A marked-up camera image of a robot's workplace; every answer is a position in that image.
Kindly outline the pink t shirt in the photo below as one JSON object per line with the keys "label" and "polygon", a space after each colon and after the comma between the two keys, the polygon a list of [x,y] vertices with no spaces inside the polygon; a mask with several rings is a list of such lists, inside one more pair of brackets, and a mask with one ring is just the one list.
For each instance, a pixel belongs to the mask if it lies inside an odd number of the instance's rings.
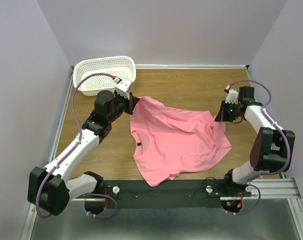
{"label": "pink t shirt", "polygon": [[168,107],[143,96],[130,117],[136,143],[133,160],[146,183],[156,187],[218,164],[232,149],[225,131],[225,124],[208,110]]}

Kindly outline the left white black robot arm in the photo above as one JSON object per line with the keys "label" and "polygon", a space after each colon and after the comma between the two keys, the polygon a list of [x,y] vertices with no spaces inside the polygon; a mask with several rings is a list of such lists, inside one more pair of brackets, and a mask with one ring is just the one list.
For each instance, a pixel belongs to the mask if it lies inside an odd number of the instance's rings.
{"label": "left white black robot arm", "polygon": [[103,90],[97,94],[94,109],[79,126],[79,133],[70,145],[45,167],[34,167],[28,180],[27,200],[35,205],[39,217],[47,219],[59,215],[73,200],[82,195],[107,198],[104,179],[87,171],[70,179],[81,161],[107,137],[112,122],[122,113],[133,114],[139,98],[129,93]]}

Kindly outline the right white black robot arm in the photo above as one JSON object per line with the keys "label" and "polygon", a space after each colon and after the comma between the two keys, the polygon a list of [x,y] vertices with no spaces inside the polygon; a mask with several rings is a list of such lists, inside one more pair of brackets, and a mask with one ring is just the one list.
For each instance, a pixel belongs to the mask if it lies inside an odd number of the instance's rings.
{"label": "right white black robot arm", "polygon": [[227,97],[221,102],[216,122],[233,122],[237,118],[248,121],[257,133],[249,160],[230,169],[219,189],[227,196],[245,191],[253,180],[277,175],[289,170],[295,143],[295,133],[283,129],[266,111],[265,105],[255,100],[255,89],[243,86],[239,90],[231,85],[225,88]]}

